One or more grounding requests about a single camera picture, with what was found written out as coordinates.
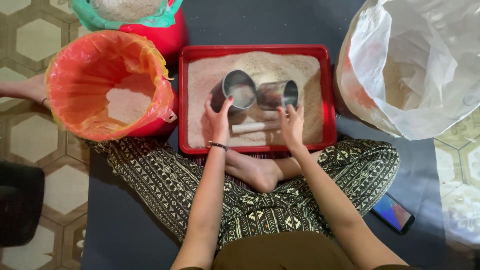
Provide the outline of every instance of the green plastic bag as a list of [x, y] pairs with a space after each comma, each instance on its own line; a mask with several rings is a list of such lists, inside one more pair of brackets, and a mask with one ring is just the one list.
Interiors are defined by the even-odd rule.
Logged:
[[135, 23], [111, 22], [97, 15], [90, 5], [90, 0], [72, 0], [71, 7], [80, 22], [90, 31], [104, 29], [121, 30], [122, 25], [144, 25], [148, 27], [169, 27], [175, 24], [175, 13], [180, 8], [182, 0], [162, 0], [157, 11], [148, 17], [143, 17]]

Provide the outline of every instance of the hand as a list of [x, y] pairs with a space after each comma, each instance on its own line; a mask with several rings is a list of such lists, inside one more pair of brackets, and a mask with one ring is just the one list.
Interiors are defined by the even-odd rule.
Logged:
[[233, 97], [230, 96], [223, 102], [222, 109], [219, 113], [213, 111], [210, 103], [212, 102], [212, 94], [209, 94], [205, 101], [205, 113], [213, 129], [214, 143], [226, 145], [228, 138], [230, 138], [230, 130], [228, 129], [228, 109], [233, 104]]
[[278, 107], [276, 110], [280, 118], [282, 137], [288, 149], [293, 154], [303, 147], [303, 106], [299, 104], [297, 111], [295, 111], [293, 105], [288, 104], [287, 110], [290, 114], [290, 119], [287, 119], [285, 110], [282, 107]]

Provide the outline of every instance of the smartphone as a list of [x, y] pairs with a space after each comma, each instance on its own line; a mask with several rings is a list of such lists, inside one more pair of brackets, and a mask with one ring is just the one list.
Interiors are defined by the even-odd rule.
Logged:
[[373, 206], [372, 211], [401, 234], [406, 234], [415, 217], [388, 193]]

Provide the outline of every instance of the red plastic tray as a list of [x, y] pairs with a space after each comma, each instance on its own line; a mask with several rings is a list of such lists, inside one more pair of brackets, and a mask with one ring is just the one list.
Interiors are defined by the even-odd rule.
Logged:
[[[208, 57], [220, 57], [229, 54], [250, 51], [265, 51], [274, 54], [300, 54], [313, 56], [320, 62], [320, 85], [322, 87], [324, 110], [323, 141], [318, 144], [307, 145], [309, 150], [320, 150], [336, 143], [335, 109], [333, 103], [332, 75], [330, 70], [330, 56], [324, 45], [225, 45], [225, 46], [186, 46], [180, 53], [179, 62], [179, 145], [186, 154], [205, 154], [206, 148], [192, 148], [188, 145], [187, 116], [188, 116], [188, 65], [190, 62]], [[268, 152], [288, 151], [286, 146], [253, 146], [232, 147], [237, 152]]]

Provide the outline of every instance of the woman's left hand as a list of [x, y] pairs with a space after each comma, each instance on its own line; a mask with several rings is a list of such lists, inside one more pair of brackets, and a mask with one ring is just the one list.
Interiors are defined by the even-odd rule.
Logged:
[[213, 129], [212, 141], [218, 144], [226, 145], [230, 138], [230, 130], [228, 129], [228, 109], [233, 104], [233, 97], [230, 96], [223, 102], [222, 109], [219, 113], [213, 111], [210, 103], [212, 102], [212, 94], [209, 94], [205, 101], [205, 113]]

